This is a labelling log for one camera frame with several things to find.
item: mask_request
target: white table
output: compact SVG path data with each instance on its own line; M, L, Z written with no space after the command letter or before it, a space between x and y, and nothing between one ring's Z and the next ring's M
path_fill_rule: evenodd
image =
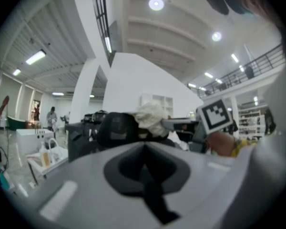
M47 175L49 175L50 173L53 173L54 170L57 171L58 169L61 169L62 167L64 167L64 164L67 164L67 161L68 161L68 150L67 149L56 146L52 148L51 150L54 154L57 154L57 155L59 155L61 151L61 156L59 157L58 160L55 161L54 164L51 162L50 166L48 167L43 167L41 164L38 164L34 159L32 159L32 158L40 159L40 153L34 153L31 155L25 156L29 163L31 173L32 173L32 176L36 184L38 184L38 182L37 182L37 179L35 177L32 167L34 167L35 170L46 179Z

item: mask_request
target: floor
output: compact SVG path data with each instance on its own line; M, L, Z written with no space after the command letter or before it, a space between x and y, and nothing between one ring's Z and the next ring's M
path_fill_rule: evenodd
M67 135L63 130L60 130L56 133L56 140L59 146L67 148ZM8 152L8 143L9 143L9 165L7 168L7 173L9 174L12 182L15 185L15 192L19 197L26 198L32 192L34 192L35 182L31 175L29 165L25 161L24 155L19 153L16 148L16 132L6 129L0 129L0 146L3 150ZM6 157L1 151L2 162L0 165L6 164ZM44 182L44 178L39 175L37 172L34 172L36 179L39 184Z

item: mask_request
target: table leg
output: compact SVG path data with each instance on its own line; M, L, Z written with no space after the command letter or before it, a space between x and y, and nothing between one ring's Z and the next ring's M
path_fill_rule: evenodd
M36 180L36 177L35 177L35 175L34 175L32 166L31 166L31 164L30 164L29 162L28 162L28 164L29 164L29 168L30 168L31 174L32 174L32 176L33 176L33 178L34 178L34 181L35 181L35 183L38 185L38 181Z

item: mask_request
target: bottle of yellow liquid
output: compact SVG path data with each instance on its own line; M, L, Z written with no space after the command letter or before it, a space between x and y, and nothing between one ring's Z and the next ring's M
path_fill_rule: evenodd
M40 153L40 159L43 167L49 167L50 166L50 157L48 154L47 149L44 146L44 142L41 142L41 149L39 150Z

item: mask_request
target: round ceiling light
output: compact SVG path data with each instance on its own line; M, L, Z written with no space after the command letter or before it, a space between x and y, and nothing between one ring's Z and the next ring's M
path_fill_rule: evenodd
M221 33L220 32L214 32L212 35L212 39L215 42L219 42L221 40Z
M158 11L163 9L164 2L162 0L149 0L148 5L152 10Z

